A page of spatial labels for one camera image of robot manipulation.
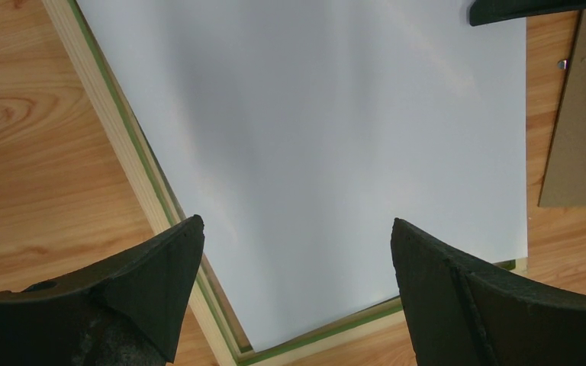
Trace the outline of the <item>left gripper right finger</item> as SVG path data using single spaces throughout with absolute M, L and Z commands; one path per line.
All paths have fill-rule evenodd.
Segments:
M 391 255 L 419 365 L 586 365 L 586 295 L 514 274 L 402 219 Z

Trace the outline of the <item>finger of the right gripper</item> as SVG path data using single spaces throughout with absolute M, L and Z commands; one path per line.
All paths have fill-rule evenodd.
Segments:
M 476 0 L 468 9 L 473 26 L 586 9 L 586 0 Z

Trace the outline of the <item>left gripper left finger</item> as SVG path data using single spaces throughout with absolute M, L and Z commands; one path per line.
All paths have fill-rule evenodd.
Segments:
M 174 362 L 203 248 L 194 215 L 77 271 L 0 291 L 0 365 Z

